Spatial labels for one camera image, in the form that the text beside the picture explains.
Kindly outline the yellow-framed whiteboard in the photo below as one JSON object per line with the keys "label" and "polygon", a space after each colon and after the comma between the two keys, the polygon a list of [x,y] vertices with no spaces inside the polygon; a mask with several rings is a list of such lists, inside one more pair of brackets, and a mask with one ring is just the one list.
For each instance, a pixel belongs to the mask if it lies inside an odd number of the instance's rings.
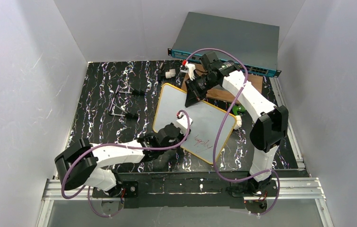
{"label": "yellow-framed whiteboard", "polygon": [[177,120],[179,110],[185,110],[193,120],[191,132],[181,147],[208,164],[213,164],[213,147],[226,111],[200,101],[188,108],[184,106],[186,93],[168,83],[162,86],[156,108],[153,131],[157,132]]}

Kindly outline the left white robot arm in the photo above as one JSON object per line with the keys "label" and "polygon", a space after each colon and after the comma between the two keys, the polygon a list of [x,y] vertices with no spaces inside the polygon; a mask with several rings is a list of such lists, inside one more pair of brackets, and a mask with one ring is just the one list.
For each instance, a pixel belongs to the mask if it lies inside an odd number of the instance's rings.
{"label": "left white robot arm", "polygon": [[153,161],[166,151],[179,147],[189,134],[189,124],[174,122],[158,132],[150,132],[131,142],[93,145],[88,139],[73,143],[55,158],[64,190],[87,185],[114,193],[122,188],[117,173],[104,167]]}

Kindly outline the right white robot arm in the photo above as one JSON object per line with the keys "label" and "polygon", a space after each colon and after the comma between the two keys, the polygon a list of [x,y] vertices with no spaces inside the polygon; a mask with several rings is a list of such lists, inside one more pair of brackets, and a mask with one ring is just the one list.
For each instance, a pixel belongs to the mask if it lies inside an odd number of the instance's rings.
{"label": "right white robot arm", "polygon": [[216,55],[215,48],[206,49],[200,57],[205,73],[195,73],[196,67],[189,63],[191,56],[182,62],[182,71],[188,73],[185,80],[187,96],[185,107],[189,107],[206,98],[207,92],[220,85],[234,95],[233,103],[240,102],[254,122],[249,134],[255,147],[253,162],[246,178],[249,191],[263,190],[271,181],[273,159],[281,141],[287,136],[288,109],[277,106],[266,99],[248,81],[248,72],[244,65],[234,61],[222,61]]}

